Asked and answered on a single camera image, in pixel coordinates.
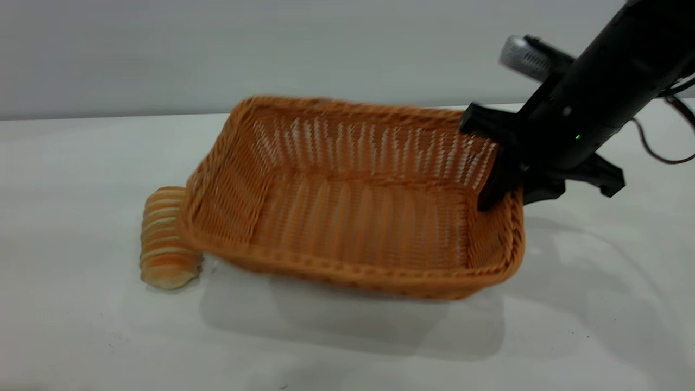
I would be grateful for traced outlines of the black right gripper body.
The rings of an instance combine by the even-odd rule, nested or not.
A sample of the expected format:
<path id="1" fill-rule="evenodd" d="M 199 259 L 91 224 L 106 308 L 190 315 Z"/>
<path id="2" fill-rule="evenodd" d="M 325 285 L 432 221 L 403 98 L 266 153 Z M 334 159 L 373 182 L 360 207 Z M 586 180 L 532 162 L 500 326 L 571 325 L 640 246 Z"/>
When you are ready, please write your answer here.
<path id="1" fill-rule="evenodd" d="M 575 180 L 614 196 L 623 171 L 597 154 L 609 138 L 658 98 L 693 122 L 677 96 L 693 84 L 692 14 L 617 14 L 578 57 L 538 37 L 511 36 L 500 62 L 540 87 L 516 113 L 472 104 L 460 130 L 518 143 L 520 188 L 527 180 Z"/>

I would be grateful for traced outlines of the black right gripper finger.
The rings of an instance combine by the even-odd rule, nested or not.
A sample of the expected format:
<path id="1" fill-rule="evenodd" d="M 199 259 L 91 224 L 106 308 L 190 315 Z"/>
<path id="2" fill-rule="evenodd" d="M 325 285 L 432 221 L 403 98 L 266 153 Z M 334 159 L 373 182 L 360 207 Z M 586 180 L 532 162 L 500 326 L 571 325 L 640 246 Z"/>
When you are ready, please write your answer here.
<path id="1" fill-rule="evenodd" d="M 523 185 L 523 204 L 556 200 L 566 191 L 564 180 L 527 180 Z"/>
<path id="2" fill-rule="evenodd" d="M 491 210 L 523 183 L 523 149 L 518 143 L 498 144 L 489 159 L 489 175 L 477 197 L 477 210 Z"/>

